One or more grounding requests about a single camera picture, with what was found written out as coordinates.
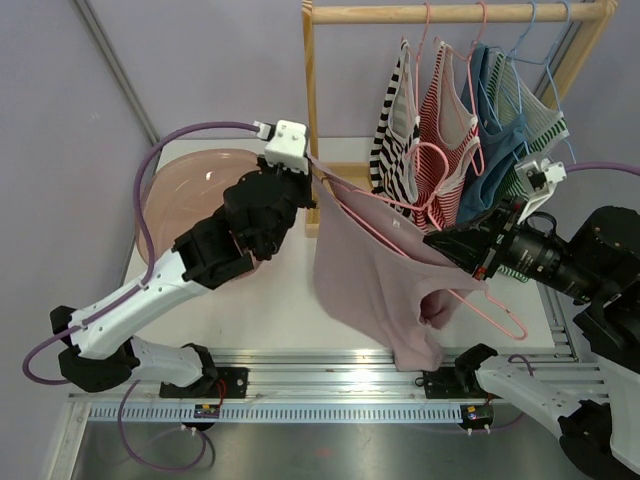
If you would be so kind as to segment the red white striped tank top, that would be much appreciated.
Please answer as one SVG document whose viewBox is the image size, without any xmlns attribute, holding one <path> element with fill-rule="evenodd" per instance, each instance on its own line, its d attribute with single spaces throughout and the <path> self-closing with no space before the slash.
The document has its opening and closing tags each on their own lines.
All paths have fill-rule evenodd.
<svg viewBox="0 0 640 480">
<path fill-rule="evenodd" d="M 428 90 L 419 108 L 418 197 L 413 221 L 424 232 L 456 224 L 469 169 L 484 171 L 476 102 L 455 86 L 453 48 L 440 42 Z"/>
</svg>

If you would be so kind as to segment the black white striped tank top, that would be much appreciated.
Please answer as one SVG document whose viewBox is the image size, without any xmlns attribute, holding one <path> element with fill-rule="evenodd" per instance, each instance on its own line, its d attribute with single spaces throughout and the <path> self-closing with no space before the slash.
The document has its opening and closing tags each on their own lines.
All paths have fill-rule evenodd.
<svg viewBox="0 0 640 480">
<path fill-rule="evenodd" d="M 373 194 L 403 204 L 413 205 L 416 202 L 415 164 L 409 150 L 420 141 L 419 122 L 410 44 L 403 38 L 369 154 Z"/>
</svg>

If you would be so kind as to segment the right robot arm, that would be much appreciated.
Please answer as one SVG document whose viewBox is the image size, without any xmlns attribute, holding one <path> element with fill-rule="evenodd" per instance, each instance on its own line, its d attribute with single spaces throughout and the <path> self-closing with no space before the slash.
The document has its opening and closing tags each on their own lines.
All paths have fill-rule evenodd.
<svg viewBox="0 0 640 480">
<path fill-rule="evenodd" d="M 591 479 L 639 476 L 639 214 L 603 206 L 570 241 L 530 226 L 521 197 L 423 241 L 477 280 L 506 266 L 573 299 L 573 319 L 596 356 L 607 402 L 577 399 L 519 371 L 485 344 L 454 362 L 466 396 L 504 399 L 545 427 Z"/>
</svg>

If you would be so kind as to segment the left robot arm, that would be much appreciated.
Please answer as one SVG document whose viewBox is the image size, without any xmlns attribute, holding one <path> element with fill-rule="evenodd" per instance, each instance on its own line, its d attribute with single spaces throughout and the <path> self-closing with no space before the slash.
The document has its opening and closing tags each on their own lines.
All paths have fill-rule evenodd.
<svg viewBox="0 0 640 480">
<path fill-rule="evenodd" d="M 168 398 L 220 394 L 220 374 L 208 348 L 145 341 L 137 333 L 176 306 L 250 273 L 271 260 L 295 223 L 312 208 L 311 161 L 265 151 L 257 169 L 223 193 L 222 205 L 180 235 L 151 262 L 150 271 L 90 307 L 59 306 L 50 314 L 57 332 L 72 333 L 58 362 L 63 378 L 85 392 L 127 381 L 161 383 Z"/>
</svg>

